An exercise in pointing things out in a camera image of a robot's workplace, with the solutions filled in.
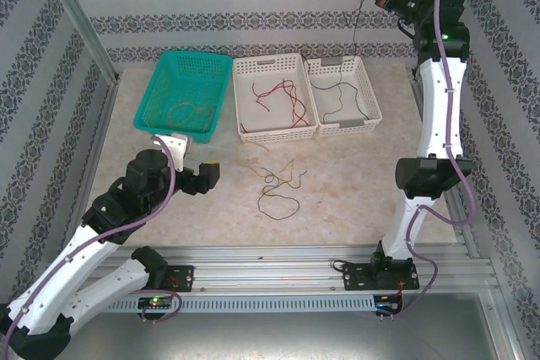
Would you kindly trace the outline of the large white plastic basket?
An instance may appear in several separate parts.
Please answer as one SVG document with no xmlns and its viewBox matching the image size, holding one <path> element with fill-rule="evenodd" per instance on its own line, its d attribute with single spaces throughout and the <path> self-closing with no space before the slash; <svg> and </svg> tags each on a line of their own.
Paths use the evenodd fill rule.
<svg viewBox="0 0 540 360">
<path fill-rule="evenodd" d="M 316 107 L 300 54 L 236 58 L 232 78 L 243 142 L 280 142 L 315 135 Z"/>
</svg>

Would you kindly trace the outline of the small white plastic basket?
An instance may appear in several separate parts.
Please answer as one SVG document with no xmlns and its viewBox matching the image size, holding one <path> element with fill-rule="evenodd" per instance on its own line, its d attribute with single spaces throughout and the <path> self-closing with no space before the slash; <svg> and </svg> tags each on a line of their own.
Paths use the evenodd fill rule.
<svg viewBox="0 0 540 360">
<path fill-rule="evenodd" d="M 382 121 L 364 63 L 359 56 L 304 60 L 318 118 L 318 135 L 372 132 Z"/>
</svg>

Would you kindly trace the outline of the teal plastic basket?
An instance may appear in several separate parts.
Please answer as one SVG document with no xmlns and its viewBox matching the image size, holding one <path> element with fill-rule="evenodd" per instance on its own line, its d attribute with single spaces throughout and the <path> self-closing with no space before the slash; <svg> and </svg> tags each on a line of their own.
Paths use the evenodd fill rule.
<svg viewBox="0 0 540 360">
<path fill-rule="evenodd" d="M 229 86 L 233 58 L 197 51 L 167 51 L 159 59 L 133 119 L 139 131 L 185 134 L 208 144 Z"/>
</svg>

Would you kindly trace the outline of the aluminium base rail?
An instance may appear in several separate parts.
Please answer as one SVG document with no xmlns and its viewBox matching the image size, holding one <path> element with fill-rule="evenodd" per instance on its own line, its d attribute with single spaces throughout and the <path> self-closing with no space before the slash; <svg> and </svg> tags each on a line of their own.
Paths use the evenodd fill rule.
<svg viewBox="0 0 540 360">
<path fill-rule="evenodd" d="M 372 244 L 161 246 L 157 252 L 171 265 L 193 266 L 194 295 L 292 295 L 343 293 L 342 276 L 332 263 L 366 263 L 374 249 Z M 417 244 L 416 251 L 438 266 L 434 272 L 430 263 L 415 263 L 420 283 L 432 281 L 433 293 L 475 293 L 500 287 L 491 260 L 472 257 L 462 239 L 454 244 Z"/>
</svg>

